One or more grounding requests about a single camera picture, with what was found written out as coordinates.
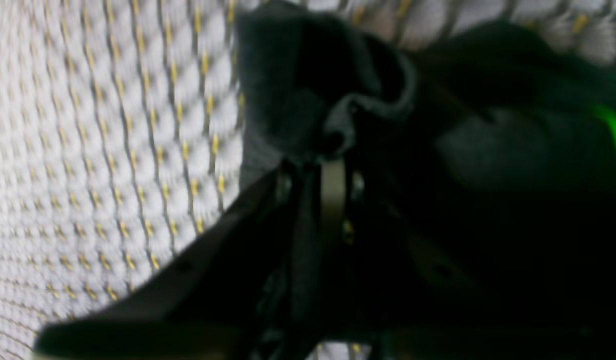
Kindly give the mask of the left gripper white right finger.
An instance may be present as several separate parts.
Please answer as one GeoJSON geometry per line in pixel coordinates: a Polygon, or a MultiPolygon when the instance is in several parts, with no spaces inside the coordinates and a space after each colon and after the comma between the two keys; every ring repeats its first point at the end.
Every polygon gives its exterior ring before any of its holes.
{"type": "Polygon", "coordinates": [[[438,157],[321,167],[322,228],[373,353],[616,360],[616,157],[438,157]]]}

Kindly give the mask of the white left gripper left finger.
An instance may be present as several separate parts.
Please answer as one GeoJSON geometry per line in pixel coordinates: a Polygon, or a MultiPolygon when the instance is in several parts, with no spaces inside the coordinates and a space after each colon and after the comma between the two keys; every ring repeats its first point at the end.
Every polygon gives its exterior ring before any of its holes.
{"type": "Polygon", "coordinates": [[[48,325],[35,360],[227,360],[262,288],[289,251],[296,193],[280,168],[241,192],[219,222],[127,298],[48,325]]]}

